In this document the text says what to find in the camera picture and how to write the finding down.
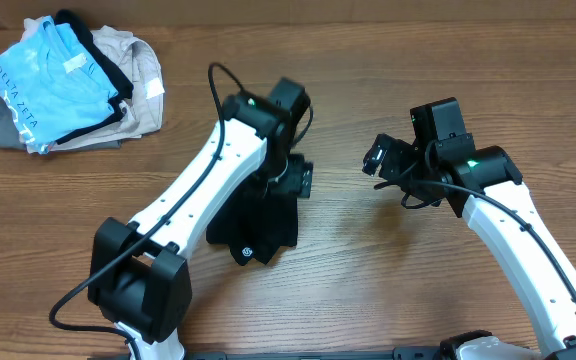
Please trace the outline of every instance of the clothing label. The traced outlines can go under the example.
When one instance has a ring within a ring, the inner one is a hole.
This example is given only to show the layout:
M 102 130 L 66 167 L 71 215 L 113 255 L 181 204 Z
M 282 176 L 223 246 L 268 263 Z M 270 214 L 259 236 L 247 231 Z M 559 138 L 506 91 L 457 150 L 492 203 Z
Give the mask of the clothing label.
M 70 73 L 75 69 L 79 69 L 80 67 L 84 66 L 85 63 L 86 63 L 86 55 L 84 53 L 80 53 L 74 58 L 66 61 L 64 63 L 64 69 L 66 69 L 66 74 Z
M 163 94 L 164 85 L 159 78 L 154 78 L 146 83 L 146 99 L 154 98 L 157 95 Z

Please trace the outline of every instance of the black cloth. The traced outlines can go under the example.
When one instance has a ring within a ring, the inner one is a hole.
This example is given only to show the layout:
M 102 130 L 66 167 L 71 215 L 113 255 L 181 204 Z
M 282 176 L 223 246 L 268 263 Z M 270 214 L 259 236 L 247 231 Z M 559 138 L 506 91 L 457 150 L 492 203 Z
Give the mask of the black cloth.
M 249 195 L 247 187 L 242 183 L 217 212 L 206 229 L 206 241 L 230 246 L 241 266 L 252 258 L 267 264 L 280 246 L 297 246 L 297 198 Z
M 84 24 L 84 22 L 75 15 L 72 11 L 62 9 L 57 12 L 55 16 L 55 24 L 70 24 L 70 28 L 77 36 L 79 42 L 88 50 L 93 59 L 99 64 L 101 69 L 106 73 L 108 79 L 112 85 L 117 89 L 117 96 L 112 97 L 108 100 L 108 103 L 112 106 L 114 113 L 106 118 L 99 124 L 88 126 L 85 128 L 77 129 L 66 136 L 57 139 L 57 144 L 63 144 L 70 141 L 76 137 L 88 134 L 89 132 L 101 129 L 102 127 L 121 121 L 124 117 L 121 109 L 119 108 L 119 103 L 123 99 L 132 99 L 132 82 L 126 77 L 126 75 L 121 71 L 119 66 L 110 61 L 106 55 L 104 55 L 93 42 L 92 33 Z

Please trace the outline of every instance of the pile of clothes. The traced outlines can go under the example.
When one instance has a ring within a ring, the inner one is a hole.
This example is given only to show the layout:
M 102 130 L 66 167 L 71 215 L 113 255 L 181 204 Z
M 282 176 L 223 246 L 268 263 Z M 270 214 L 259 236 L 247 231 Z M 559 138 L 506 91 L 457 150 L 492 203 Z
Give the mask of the pile of clothes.
M 24 28 L 0 55 L 0 148 L 119 148 L 161 128 L 161 66 L 146 42 L 108 26 L 91 32 L 68 10 Z

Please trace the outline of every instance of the blue t-shirt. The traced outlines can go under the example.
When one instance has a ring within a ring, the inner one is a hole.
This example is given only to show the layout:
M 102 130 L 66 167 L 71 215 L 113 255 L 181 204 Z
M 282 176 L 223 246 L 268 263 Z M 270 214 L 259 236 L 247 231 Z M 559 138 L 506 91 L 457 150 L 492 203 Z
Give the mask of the blue t-shirt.
M 75 65 L 68 63 L 73 57 Z M 70 25 L 55 26 L 50 16 L 0 55 L 0 96 L 30 150 L 45 154 L 55 140 L 101 123 L 114 112 L 108 100 L 116 95 Z

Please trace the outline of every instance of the wooden table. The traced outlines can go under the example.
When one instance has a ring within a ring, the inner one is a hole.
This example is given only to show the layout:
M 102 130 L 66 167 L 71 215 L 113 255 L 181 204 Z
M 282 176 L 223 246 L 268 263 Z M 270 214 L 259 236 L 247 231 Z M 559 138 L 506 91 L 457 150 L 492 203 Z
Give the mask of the wooden table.
M 363 155 L 378 133 L 413 139 L 411 107 L 455 96 L 479 147 L 500 145 L 576 266 L 576 21 L 135 29 L 166 88 L 161 132 L 121 150 L 0 150 L 0 359 L 124 352 L 111 335 L 56 330 L 48 310 L 88 274 L 92 236 L 127 221 L 178 176 L 216 119 L 206 79 L 227 64 L 253 92 L 306 86 L 315 120 L 297 150 L 315 162 L 299 245 L 239 267 L 202 242 L 190 261 L 191 351 L 385 350 L 487 329 L 535 347 L 516 295 L 450 208 L 405 211 L 374 191 Z M 18 39 L 0 31 L 0 53 Z M 223 96 L 235 87 L 218 78 Z M 108 324 L 85 296 L 64 321 Z

